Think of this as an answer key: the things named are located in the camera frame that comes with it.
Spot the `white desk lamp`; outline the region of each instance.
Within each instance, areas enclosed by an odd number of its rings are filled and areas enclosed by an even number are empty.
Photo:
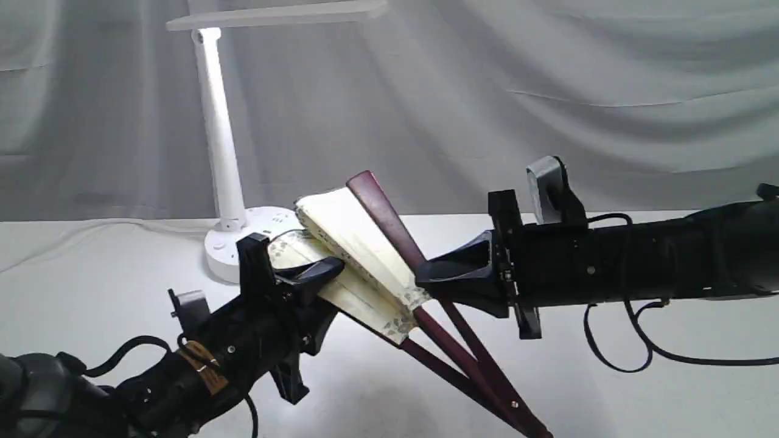
[[[221,28],[354,22],[377,17],[386,9],[386,0],[353,0],[208,12],[167,22],[168,30],[191,30],[195,43],[213,191],[219,214],[219,223],[206,235],[204,246],[208,267],[219,278],[238,283],[235,243],[246,235],[260,233],[274,238],[287,230],[301,228],[289,209],[245,208],[217,48]]]

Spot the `lamp base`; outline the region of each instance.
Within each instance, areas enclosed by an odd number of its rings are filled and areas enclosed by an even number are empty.
[[[208,231],[206,261],[214,275],[230,283],[238,283],[238,249],[236,242],[252,233],[276,238],[287,231],[303,229],[294,211],[281,207],[256,207],[246,210],[246,226],[238,231]]]

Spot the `wrinkled fabric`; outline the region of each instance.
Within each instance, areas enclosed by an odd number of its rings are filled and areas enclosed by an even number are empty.
[[[195,56],[164,24],[292,0],[0,2],[0,220],[212,217]],[[588,210],[779,182],[771,0],[389,0],[363,23],[224,30],[248,207],[373,170],[402,214],[476,213],[560,156]]]

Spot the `gray fabric backdrop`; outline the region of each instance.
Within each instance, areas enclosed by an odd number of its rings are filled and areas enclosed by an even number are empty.
[[[190,11],[298,0],[0,0],[0,220],[214,215]],[[558,154],[588,210],[779,182],[775,0],[389,0],[226,30],[248,206],[372,169],[402,213],[485,211]]]

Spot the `brown tape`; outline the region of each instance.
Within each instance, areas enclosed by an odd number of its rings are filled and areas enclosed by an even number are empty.
[[[186,344],[187,348],[189,350],[192,350],[196,355],[209,359],[211,363],[213,363],[216,366],[219,366],[219,362],[213,357],[210,351],[208,351],[205,347],[203,347],[202,344],[200,344],[197,341],[189,341]],[[198,373],[198,376],[200,376],[201,379],[203,379],[203,382],[206,384],[206,387],[208,388],[208,391],[211,393],[211,395],[215,395],[219,391],[223,390],[224,387],[226,387],[230,382],[224,378],[221,374],[217,373],[216,371],[212,370],[211,368],[208,368],[207,366],[203,365],[201,362],[190,358],[187,356],[183,351],[176,350],[176,353],[178,353],[182,358],[184,358],[187,362],[189,362],[189,365],[192,366],[192,368],[195,369],[195,371]]]

